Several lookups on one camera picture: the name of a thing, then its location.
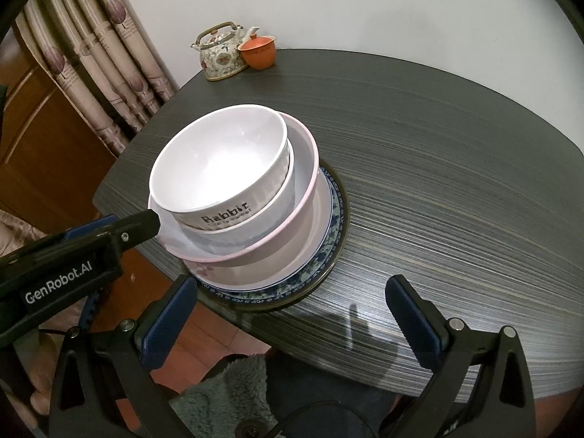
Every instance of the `orange cup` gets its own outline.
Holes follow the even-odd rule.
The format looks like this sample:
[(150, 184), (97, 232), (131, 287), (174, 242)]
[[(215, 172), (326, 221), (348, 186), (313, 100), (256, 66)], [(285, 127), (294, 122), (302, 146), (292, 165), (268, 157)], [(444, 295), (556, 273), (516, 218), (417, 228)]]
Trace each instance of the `orange cup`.
[(251, 35), (249, 41), (240, 44), (237, 49), (244, 61), (253, 69), (267, 69), (276, 58), (276, 44), (274, 36)]

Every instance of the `table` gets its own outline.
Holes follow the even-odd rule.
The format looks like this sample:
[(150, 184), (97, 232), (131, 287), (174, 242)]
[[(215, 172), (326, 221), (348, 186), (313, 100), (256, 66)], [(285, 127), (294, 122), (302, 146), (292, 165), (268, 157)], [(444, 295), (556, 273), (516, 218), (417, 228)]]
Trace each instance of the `table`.
[[(269, 314), (236, 314), (203, 299), (208, 307), (306, 362), (416, 394), (430, 374), (384, 301), (387, 278), (402, 273), (446, 318), (493, 331), (514, 325), (537, 398), (582, 385), (584, 159), (559, 131), (441, 70), (280, 50), (277, 65), (262, 72), (192, 78), (101, 183), (100, 212), (146, 208), (150, 169), (168, 140), (201, 115), (240, 103), (290, 113), (310, 128), (347, 190), (351, 224), (332, 273), (300, 303)], [(179, 274), (179, 261), (155, 241), (139, 249), (170, 278)]]

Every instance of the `wooden door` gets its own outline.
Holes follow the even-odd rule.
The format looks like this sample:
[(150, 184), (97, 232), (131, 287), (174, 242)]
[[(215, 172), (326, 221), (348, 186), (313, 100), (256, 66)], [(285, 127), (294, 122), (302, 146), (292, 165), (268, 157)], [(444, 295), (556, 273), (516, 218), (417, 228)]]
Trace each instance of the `wooden door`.
[(34, 60), (14, 29), (0, 43), (8, 86), (0, 141), (0, 209), (47, 234), (91, 220), (115, 157)]

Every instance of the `teapot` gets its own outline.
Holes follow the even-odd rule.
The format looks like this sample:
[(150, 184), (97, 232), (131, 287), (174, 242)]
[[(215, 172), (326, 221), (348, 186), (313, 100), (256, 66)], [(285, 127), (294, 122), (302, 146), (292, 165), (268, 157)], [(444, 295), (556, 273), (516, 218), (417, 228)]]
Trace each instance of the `teapot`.
[[(218, 32), (226, 27), (231, 27), (232, 31)], [(237, 46), (249, 40), (258, 29), (252, 26), (246, 31), (243, 26), (226, 21), (199, 34), (191, 47), (200, 52), (201, 67), (207, 80), (221, 80), (246, 69), (247, 63), (241, 57)], [(207, 35), (211, 37), (201, 42)]]

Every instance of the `orange lid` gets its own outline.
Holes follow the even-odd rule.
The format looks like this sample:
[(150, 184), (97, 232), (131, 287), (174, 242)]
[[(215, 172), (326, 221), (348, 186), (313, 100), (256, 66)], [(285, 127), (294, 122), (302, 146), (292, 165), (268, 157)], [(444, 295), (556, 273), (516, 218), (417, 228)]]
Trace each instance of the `orange lid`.
[(255, 49), (261, 46), (265, 46), (266, 44), (270, 44), (274, 39), (269, 36), (256, 36), (255, 34), (251, 35), (251, 39), (249, 41), (244, 42), (240, 47), (240, 51), (246, 51), (247, 49)]

